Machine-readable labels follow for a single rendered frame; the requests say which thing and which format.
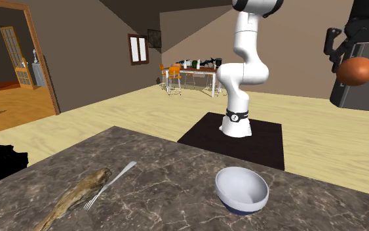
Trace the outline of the grey pedestal with figure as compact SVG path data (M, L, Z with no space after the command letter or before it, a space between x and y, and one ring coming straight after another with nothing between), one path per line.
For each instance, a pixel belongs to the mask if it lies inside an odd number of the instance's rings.
M32 63L33 72L35 75L35 79L37 82L37 86L39 87L46 87L45 78L41 69L41 65L37 59L37 53L36 50L33 49L33 55L34 55L34 61Z

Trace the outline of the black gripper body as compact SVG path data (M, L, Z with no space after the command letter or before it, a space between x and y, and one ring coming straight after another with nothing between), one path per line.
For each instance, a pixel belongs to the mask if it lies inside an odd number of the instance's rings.
M353 0L345 35L355 43L369 42L369 0Z

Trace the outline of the brown framed window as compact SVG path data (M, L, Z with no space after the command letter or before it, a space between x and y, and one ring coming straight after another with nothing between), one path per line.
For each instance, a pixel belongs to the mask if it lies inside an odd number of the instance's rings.
M132 66L149 63L148 41L146 35L128 34L130 63Z

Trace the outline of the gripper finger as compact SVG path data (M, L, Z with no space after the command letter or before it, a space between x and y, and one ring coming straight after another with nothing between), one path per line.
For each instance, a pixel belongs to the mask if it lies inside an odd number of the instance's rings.
M349 38L345 38L341 44L334 49L334 41L337 36L342 33L341 29L338 28L328 28L326 31L326 37L324 42L324 50L323 53L329 56L329 61L332 62L332 73L336 73L340 64L351 57L351 52L353 50L354 44L349 40Z

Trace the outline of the white bowl with blue base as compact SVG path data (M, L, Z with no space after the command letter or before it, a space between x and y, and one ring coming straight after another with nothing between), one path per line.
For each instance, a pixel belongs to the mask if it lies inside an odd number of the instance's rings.
M221 203L236 215L261 210L269 199L269 187L257 173L243 167L226 167L215 178L215 190Z

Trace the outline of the dark robot stand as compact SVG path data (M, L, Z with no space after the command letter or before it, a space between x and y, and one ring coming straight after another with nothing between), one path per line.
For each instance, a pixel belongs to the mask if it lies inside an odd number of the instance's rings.
M251 119L252 135L233 138L219 130L222 119L222 114L206 113L178 142L281 171L285 170L281 124Z

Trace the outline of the silver fork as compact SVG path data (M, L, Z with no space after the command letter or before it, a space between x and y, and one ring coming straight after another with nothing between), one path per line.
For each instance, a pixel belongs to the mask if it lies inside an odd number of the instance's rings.
M125 168L113 180L111 180L109 183L105 184L101 188L101 190L90 201L88 201L84 205L83 209L88 211L92 207L92 204L97 200L97 198L100 196L100 194L103 191L105 191L109 186L111 186L116 180L118 180L122 175L124 175L129 169L134 167L136 164L137 164L136 161L131 161L128 165L126 165Z

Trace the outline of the orange chair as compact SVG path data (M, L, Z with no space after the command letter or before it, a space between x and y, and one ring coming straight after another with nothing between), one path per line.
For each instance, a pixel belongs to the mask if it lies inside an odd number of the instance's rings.
M162 74L162 84L166 87L168 83L168 70L163 66L163 64L160 64L159 67Z
M169 67L166 72L166 90L169 95L172 93L178 93L180 95L182 93L181 78L180 68L178 66Z

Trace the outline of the white dining table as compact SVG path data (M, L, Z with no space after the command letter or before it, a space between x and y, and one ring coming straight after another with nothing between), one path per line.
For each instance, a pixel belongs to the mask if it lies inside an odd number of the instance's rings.
M173 63L171 66L178 66L181 75L181 88L185 89L192 85L196 87L195 76L200 75L206 78L206 86L204 91L211 91L211 97L218 96L222 91L222 84L217 80L216 72L218 68L214 59L201 62L200 60L181 60Z

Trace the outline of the brown egg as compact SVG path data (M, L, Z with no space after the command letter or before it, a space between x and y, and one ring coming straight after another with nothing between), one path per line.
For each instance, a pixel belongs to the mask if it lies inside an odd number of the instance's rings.
M336 72L336 78L349 86L369 82L369 58L353 57L343 61Z

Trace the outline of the dark wall picture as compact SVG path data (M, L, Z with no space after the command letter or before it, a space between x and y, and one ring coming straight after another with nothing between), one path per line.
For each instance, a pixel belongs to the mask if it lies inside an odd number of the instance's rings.
M148 29L147 38L148 38L149 46L151 48L161 48L162 47L161 31Z

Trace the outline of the wooden door frame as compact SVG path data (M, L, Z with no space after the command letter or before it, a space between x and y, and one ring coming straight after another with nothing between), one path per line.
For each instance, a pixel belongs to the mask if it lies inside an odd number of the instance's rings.
M31 16L31 11L29 9L28 5L20 4L20 3L14 3L10 1L4 1L0 0L0 7L7 8L7 9L15 9L15 10L21 10L24 13L24 16L26 18L26 22L28 25L28 29L33 41L33 45L35 48L35 51L37 53L37 57L40 61L41 70L45 78L45 83L47 85L47 89L49 91L49 96L52 102L52 107L54 110L54 114L58 116L60 114L60 107L56 98L56 94L54 92L54 87L50 78L50 74L47 68L47 63L45 60L45 57L43 56L43 52L41 50L40 42L36 33L35 25L33 23L33 18Z

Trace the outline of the wooden door with glass panes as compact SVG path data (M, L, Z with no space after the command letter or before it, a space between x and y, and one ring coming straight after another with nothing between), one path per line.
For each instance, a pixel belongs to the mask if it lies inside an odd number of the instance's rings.
M15 74L21 88L36 89L31 74L21 50L21 46L16 36L15 29L12 26L0 28L5 46L10 56Z

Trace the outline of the brown driftwood piece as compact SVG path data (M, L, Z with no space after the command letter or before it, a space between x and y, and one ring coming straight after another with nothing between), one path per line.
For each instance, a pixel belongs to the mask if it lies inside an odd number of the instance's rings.
M102 168L85 177L76 186L70 188L57 201L53 210L33 229L33 231L47 231L56 219L61 219L80 204L91 200L106 184L112 172Z

